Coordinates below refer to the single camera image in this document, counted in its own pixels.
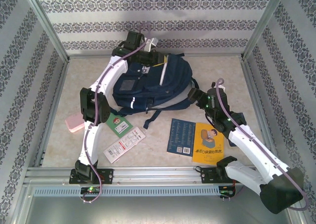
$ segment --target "purple cable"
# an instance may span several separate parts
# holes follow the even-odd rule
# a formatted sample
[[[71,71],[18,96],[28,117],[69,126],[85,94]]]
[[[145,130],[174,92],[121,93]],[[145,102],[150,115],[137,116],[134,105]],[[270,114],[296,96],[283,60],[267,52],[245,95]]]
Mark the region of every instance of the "purple cable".
[[[100,191],[99,191],[98,195],[97,195],[94,199],[92,199],[92,200],[90,200],[90,201],[86,201],[86,200],[84,199],[84,196],[85,196],[85,195],[83,195],[83,196],[82,196],[82,200],[83,200],[84,203],[86,203],[86,202],[92,203],[93,201],[97,200],[97,199],[100,197],[101,193],[102,193],[102,180],[101,180],[101,177],[100,177],[99,173],[97,172],[97,170],[95,169],[95,167],[93,166],[93,164],[92,164],[92,162],[91,162],[91,160],[90,160],[90,158],[89,158],[88,151],[87,151],[87,137],[88,137],[88,134],[89,134],[89,132],[90,132],[90,129],[91,129],[93,126],[96,126],[97,121],[98,121],[98,114],[99,114],[99,110],[98,110],[98,97],[97,97],[97,96],[98,96],[98,90],[99,90],[99,88],[100,88],[100,86],[101,86],[101,83],[102,83],[104,77],[107,75],[107,73],[108,73],[119,61],[124,60],[124,59],[128,58],[129,56],[135,54],[137,51],[139,51],[139,50],[141,50],[142,48],[144,48],[145,45],[146,45],[146,42],[144,42],[144,43],[143,43],[140,47],[138,47],[136,50],[134,50],[134,51],[128,53],[127,55],[124,55],[123,57],[121,57],[121,58],[119,58],[118,60],[116,60],[116,61],[102,74],[102,76],[101,76],[101,78],[100,78],[100,81],[98,82],[98,85],[97,85],[97,87],[96,87],[96,89],[95,89],[95,93],[94,93],[94,104],[95,104],[95,118],[94,118],[94,123],[93,123],[93,124],[91,123],[91,124],[89,125],[89,127],[88,127],[88,130],[87,130],[87,132],[86,132],[86,134],[85,134],[85,137],[84,137],[84,139],[83,139],[83,146],[84,146],[84,153],[85,153],[85,156],[86,156],[86,158],[87,158],[87,160],[88,160],[88,162],[89,162],[89,164],[90,164],[90,166],[91,166],[93,172],[94,172],[94,173],[96,174],[96,176],[98,177],[98,180],[99,180],[99,183],[100,183]]]
[[[231,119],[232,123],[241,130],[241,132],[248,137],[248,139],[252,140],[252,137],[246,132],[244,131],[237,123],[236,121],[234,121],[234,119],[229,115],[229,113],[227,112],[227,110],[224,107],[224,104],[222,102],[222,99],[220,97],[220,93],[219,93],[219,86],[224,84],[224,80],[222,78],[219,78],[216,82],[216,93],[217,93],[217,97],[219,100],[219,103],[222,107],[222,110],[224,111],[225,115]],[[301,195],[304,197],[304,200],[306,202],[305,207],[304,208],[293,208],[293,207],[288,207],[289,209],[295,210],[295,211],[305,211],[308,209],[310,203],[308,200],[308,197],[306,195],[306,193],[304,191],[302,191],[302,189],[299,187],[299,185],[281,168],[279,167],[278,163],[260,146],[260,144],[256,141],[253,140],[253,143],[263,152],[264,155],[266,155],[266,157],[285,175],[285,177],[288,178],[288,180],[298,189],[298,191],[301,193]]]

